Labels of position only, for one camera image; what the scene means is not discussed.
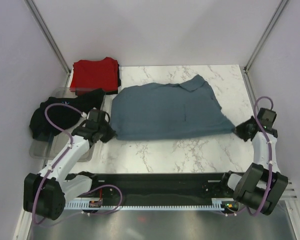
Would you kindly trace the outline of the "blue-grey t-shirt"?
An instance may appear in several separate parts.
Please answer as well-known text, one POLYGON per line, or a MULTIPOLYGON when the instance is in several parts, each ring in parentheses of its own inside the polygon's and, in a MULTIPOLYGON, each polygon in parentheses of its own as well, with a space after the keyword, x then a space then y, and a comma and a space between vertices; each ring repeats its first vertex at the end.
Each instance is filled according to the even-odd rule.
POLYGON ((235 128, 200 75, 182 83, 124 88, 112 101, 110 125, 123 141, 191 139, 235 128))

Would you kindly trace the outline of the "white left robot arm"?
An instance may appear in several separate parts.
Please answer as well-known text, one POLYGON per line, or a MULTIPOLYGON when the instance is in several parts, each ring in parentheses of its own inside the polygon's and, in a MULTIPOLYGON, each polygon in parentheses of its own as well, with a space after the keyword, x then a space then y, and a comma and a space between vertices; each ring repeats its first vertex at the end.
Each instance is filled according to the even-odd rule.
POLYGON ((116 136, 110 126, 110 115, 92 109, 71 133, 60 153, 37 174, 29 173, 23 184, 23 209, 33 216, 56 220, 66 204, 81 196, 96 196, 98 182, 89 173, 79 173, 72 179, 68 175, 78 160, 98 141, 106 143, 116 136))

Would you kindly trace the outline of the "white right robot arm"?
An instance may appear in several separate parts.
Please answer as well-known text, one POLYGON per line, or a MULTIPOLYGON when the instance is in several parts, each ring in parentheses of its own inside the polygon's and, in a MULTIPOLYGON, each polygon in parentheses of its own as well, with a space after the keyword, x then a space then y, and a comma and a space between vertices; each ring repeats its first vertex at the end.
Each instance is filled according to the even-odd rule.
POLYGON ((278 131, 273 128, 277 113, 261 108, 256 117, 235 127, 234 133, 253 146, 253 162, 243 175, 229 171, 225 181, 219 184, 219 191, 249 210, 270 215, 287 185, 288 178, 280 173, 276 160, 278 131))

